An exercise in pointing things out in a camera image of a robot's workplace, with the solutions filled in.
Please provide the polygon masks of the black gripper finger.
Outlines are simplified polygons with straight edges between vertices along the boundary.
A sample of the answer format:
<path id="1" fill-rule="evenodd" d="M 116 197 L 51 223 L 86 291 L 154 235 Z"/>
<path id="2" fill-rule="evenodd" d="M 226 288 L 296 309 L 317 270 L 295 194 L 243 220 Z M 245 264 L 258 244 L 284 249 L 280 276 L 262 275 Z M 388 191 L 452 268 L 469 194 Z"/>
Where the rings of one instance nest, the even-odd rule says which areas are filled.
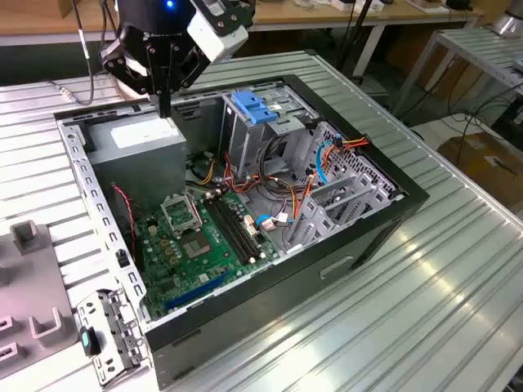
<path id="1" fill-rule="evenodd" d="M 167 46 L 164 117 L 171 116 L 172 95 L 181 88 L 190 87 L 210 65 L 210 60 L 194 43 L 169 43 Z"/>
<path id="2" fill-rule="evenodd" d="M 118 79 L 126 87 L 139 95 L 147 95 L 160 118 L 166 117 L 166 78 L 156 64 L 155 48 L 148 45 L 145 49 L 145 75 L 134 70 L 127 63 L 124 46 L 117 38 L 101 51 L 104 70 Z"/>

